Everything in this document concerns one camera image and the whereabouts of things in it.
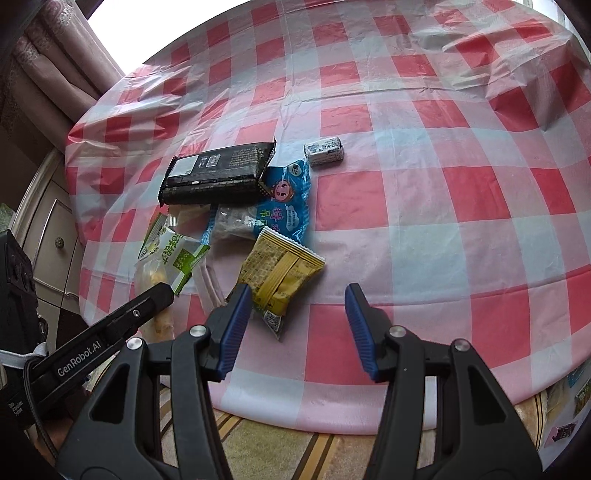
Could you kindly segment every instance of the curtain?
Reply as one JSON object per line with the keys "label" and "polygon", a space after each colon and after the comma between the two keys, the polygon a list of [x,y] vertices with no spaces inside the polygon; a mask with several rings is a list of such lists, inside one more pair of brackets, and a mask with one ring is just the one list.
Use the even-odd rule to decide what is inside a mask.
{"label": "curtain", "polygon": [[48,145],[64,152],[73,125],[122,76],[73,0],[48,0],[3,68],[0,127],[29,158]]}

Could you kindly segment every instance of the small snack box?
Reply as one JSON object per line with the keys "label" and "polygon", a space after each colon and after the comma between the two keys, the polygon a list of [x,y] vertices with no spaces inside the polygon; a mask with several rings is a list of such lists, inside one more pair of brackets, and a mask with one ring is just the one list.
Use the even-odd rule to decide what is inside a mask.
{"label": "small snack box", "polygon": [[312,167],[343,160],[345,151],[339,137],[322,138],[304,145],[304,155]]}

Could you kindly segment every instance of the red and white checkered tablecloth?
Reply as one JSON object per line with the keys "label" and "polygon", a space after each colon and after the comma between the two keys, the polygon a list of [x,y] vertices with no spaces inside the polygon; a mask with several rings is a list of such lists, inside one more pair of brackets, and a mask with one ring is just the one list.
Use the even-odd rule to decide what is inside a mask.
{"label": "red and white checkered tablecloth", "polygon": [[[133,296],[173,154],[276,138],[274,163],[288,164],[338,135],[346,158],[315,171],[309,201],[326,269],[291,305],[282,342],[251,322],[215,406],[375,432],[385,387],[362,371],[350,282],[424,339],[469,339],[519,402],[591,354],[590,89],[573,35],[510,0],[241,5],[122,79],[71,131],[83,317]],[[177,333],[211,308],[198,285],[227,294],[250,247],[213,245],[174,302]],[[426,406],[432,426],[432,382]]]}

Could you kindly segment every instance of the snack package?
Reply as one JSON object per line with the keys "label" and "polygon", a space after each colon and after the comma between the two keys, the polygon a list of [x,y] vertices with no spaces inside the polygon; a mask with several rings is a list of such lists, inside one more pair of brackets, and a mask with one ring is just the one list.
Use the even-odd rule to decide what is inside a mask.
{"label": "snack package", "polygon": [[[166,225],[167,217],[159,213],[150,223],[150,228],[139,251],[135,266],[135,293],[140,294],[159,282],[171,286],[175,295],[191,278],[191,271],[209,250],[209,232],[201,242],[175,233]],[[139,330],[148,343],[172,340],[173,319],[171,307],[161,311]]]}
{"label": "snack package", "polygon": [[306,200],[310,192],[310,168],[306,160],[286,167],[268,167],[265,185],[271,197],[252,206],[217,207],[212,235],[256,239],[265,226],[303,243],[310,218]]}
{"label": "snack package", "polygon": [[218,148],[173,157],[158,193],[160,205],[256,203],[268,195],[263,177],[275,143]]}
{"label": "snack package", "polygon": [[315,167],[316,165],[343,160],[345,151],[339,137],[329,137],[304,145],[304,155],[310,165]]}
{"label": "snack package", "polygon": [[265,226],[248,255],[237,283],[252,289],[255,308],[277,338],[293,295],[325,264],[312,250]]}

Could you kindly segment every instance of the yellow snack package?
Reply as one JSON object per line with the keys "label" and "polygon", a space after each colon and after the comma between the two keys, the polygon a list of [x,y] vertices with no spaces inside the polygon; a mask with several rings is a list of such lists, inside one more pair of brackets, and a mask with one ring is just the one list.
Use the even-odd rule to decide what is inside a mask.
{"label": "yellow snack package", "polygon": [[325,263],[312,250],[266,226],[242,264],[238,283],[250,286],[255,307],[279,337],[292,296]]}

